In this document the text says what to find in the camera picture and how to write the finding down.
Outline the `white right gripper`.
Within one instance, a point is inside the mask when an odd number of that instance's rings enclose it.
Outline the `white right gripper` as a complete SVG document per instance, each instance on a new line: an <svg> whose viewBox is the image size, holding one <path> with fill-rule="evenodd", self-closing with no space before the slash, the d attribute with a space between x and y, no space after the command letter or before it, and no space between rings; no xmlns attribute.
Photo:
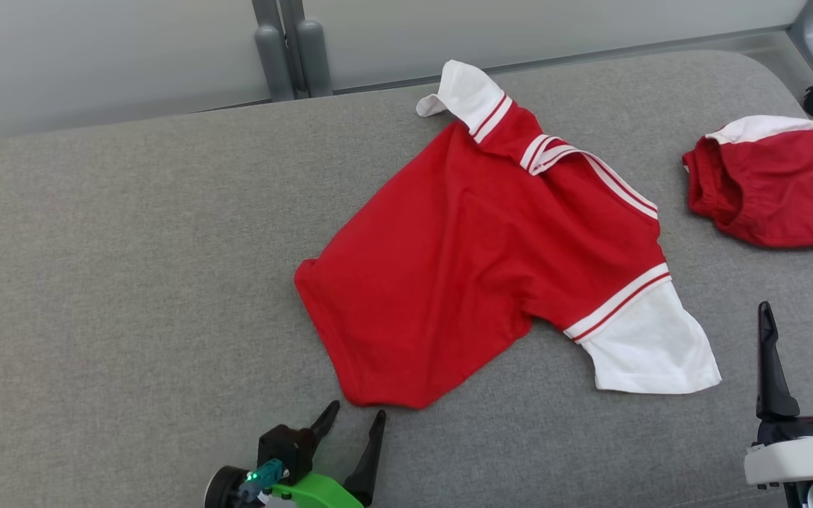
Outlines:
<svg viewBox="0 0 813 508"><path fill-rule="evenodd" d="M799 417L778 354L778 329L769 302L758 306L756 440L743 460L749 485L813 481L813 417Z"/></svg>

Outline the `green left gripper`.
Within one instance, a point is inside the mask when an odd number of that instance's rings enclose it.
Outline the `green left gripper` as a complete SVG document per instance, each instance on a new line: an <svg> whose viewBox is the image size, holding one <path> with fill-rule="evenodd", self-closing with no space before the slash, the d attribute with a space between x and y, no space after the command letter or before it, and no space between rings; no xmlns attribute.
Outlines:
<svg viewBox="0 0 813 508"><path fill-rule="evenodd" d="M310 425L313 454L332 429L340 409L340 401L330 402ZM275 498L293 502L297 507L371 507L386 421L386 411L378 411L368 431L368 441L361 458L343 483L314 472L299 477L290 473L274 485L264 485L264 490Z"/></svg>

